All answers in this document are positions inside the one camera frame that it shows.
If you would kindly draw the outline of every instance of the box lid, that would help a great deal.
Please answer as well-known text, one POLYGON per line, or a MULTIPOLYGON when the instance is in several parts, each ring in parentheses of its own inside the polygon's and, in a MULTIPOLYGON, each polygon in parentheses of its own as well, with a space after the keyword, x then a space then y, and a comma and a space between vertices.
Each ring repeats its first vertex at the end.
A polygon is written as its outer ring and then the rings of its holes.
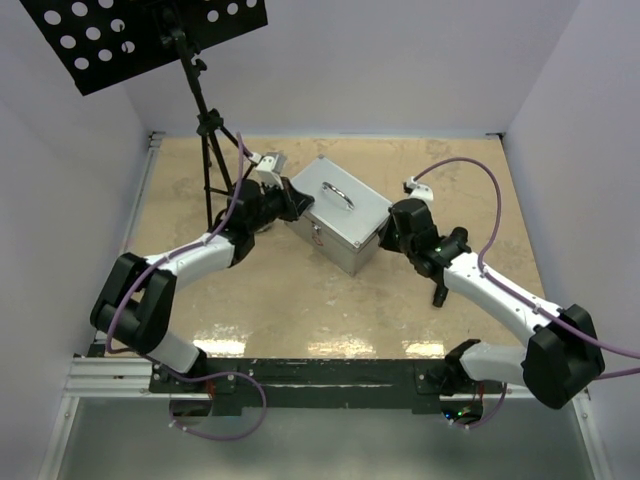
POLYGON ((316 200, 305 215, 317 218, 352 245, 363 245, 389 215, 389 200, 323 155, 291 183, 316 200))

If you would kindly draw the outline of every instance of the robotic arm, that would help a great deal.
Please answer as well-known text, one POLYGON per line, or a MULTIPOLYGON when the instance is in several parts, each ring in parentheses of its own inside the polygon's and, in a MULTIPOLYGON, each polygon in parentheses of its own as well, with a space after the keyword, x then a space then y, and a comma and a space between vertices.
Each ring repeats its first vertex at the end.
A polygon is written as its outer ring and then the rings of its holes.
POLYGON ((294 222, 314 202, 313 197, 298 192, 288 178, 280 176, 286 161, 283 155, 254 154, 252 160, 261 184, 243 181, 233 213, 219 235, 207 242, 210 232, 203 234, 192 242, 197 248, 183 254, 178 251, 191 244, 147 257, 125 253, 116 260, 91 312, 94 327, 106 333, 136 279, 166 257, 167 261, 142 283, 140 298, 128 302, 114 338, 179 373, 195 373, 197 360, 206 355, 168 330, 175 293, 210 273, 237 265, 253 249, 256 231, 278 218, 294 222))
POLYGON ((380 232, 380 246, 403 253, 423 277, 436 283, 433 305, 441 307, 449 290, 460 293, 508 328, 522 346, 493 346, 468 340, 446 357, 450 393, 468 380, 496 380, 524 385, 543 404, 561 408, 604 371, 598 347, 584 342, 539 314, 556 312, 558 319, 597 338, 591 316, 578 305, 563 309, 538 298, 486 264, 467 245, 462 227, 441 236, 429 205, 431 190, 412 178, 405 182, 409 198, 389 209, 380 232), (531 309, 517 296, 531 299, 531 309))

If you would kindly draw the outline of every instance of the silver toolbox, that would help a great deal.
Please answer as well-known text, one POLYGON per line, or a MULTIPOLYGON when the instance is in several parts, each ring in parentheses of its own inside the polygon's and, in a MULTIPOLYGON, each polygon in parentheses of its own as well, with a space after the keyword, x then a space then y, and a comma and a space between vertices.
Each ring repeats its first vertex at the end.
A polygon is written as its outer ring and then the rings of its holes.
POLYGON ((378 250, 391 202, 323 155, 291 179, 315 203, 289 228, 349 275, 378 250))

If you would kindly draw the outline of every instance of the wooden table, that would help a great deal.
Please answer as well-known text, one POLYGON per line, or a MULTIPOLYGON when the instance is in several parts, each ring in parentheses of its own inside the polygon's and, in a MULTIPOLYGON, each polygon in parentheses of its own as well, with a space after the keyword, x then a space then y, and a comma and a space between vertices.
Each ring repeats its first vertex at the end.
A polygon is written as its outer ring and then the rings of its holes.
MULTIPOLYGON (((452 156, 487 164, 503 193, 501 230, 488 263, 536 295, 538 272, 498 139, 248 138, 251 150, 282 151, 293 177, 318 154, 397 201, 402 181, 452 156)), ((223 141, 229 171, 237 153, 223 141)), ((206 229, 199 138, 167 138, 142 208, 133 251, 163 252, 206 229)), ((212 179, 221 186, 216 167, 212 179)), ((469 230, 470 245, 486 243, 495 193, 486 174, 467 164, 442 167, 423 179, 435 192, 434 221, 442 233, 469 230)), ((225 206, 214 196, 214 213, 225 206)), ((379 251, 355 278, 296 237, 281 222, 256 236, 239 265, 181 291, 170 328, 212 356, 405 358, 440 357, 468 338, 516 344, 495 319, 450 294, 431 306, 434 284, 418 276, 402 255, 379 251)))

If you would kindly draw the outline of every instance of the metal handle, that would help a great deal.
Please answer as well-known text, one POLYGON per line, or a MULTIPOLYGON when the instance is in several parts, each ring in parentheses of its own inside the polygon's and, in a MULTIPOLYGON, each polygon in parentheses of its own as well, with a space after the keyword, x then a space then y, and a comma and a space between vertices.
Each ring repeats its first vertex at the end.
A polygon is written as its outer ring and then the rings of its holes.
POLYGON ((329 182, 322 182, 322 190, 325 191, 325 192, 327 190, 331 190, 333 193, 335 193, 340 198, 342 198, 347 204, 347 210, 353 210, 354 208, 356 208, 356 206, 353 204, 351 199, 349 197, 347 197, 347 195, 342 190, 340 190, 339 188, 331 185, 329 182))

